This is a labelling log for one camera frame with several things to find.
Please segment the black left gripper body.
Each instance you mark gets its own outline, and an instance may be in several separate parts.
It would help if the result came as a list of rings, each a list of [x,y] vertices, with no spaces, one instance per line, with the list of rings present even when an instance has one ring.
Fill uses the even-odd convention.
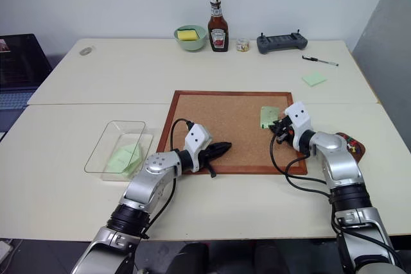
[[[218,158],[218,143],[210,144],[206,149],[198,154],[198,162],[200,169],[208,170],[211,178],[216,177],[216,171],[211,166],[211,161]]]

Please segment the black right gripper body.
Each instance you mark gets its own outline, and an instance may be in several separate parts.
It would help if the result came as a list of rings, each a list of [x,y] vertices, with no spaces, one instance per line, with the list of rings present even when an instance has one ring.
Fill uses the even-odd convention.
[[[283,120],[283,126],[282,128],[282,135],[280,137],[276,137],[276,142],[278,144],[282,144],[284,142],[288,143],[288,144],[293,144],[293,138],[295,135],[294,129],[292,128],[292,120],[290,119],[289,116],[286,116],[284,118],[282,118]]]

